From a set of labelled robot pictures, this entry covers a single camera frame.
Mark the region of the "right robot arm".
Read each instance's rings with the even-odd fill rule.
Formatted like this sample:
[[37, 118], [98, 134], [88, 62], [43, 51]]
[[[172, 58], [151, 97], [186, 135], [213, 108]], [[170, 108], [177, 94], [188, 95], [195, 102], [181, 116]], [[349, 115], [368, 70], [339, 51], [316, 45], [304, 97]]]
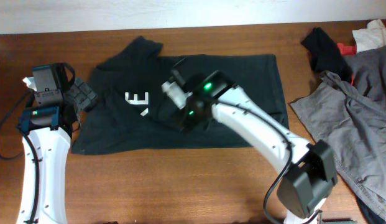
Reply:
[[263, 202], [270, 222], [280, 223], [268, 210], [269, 198], [275, 192], [287, 209], [284, 223], [322, 223], [321, 207], [338, 182], [329, 144], [323, 140], [311, 144], [291, 132], [220, 70], [205, 78], [195, 75], [185, 80], [173, 68], [161, 88], [183, 113], [178, 119], [182, 130], [215, 120], [240, 135], [268, 160], [278, 174]]

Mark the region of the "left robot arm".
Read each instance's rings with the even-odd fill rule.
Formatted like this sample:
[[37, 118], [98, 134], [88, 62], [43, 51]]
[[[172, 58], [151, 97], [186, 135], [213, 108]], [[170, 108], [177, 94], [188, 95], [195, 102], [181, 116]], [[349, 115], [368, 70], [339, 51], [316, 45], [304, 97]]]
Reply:
[[77, 78], [68, 91], [36, 91], [17, 126], [24, 147], [24, 178], [18, 223], [66, 223], [65, 169], [73, 125], [97, 95]]

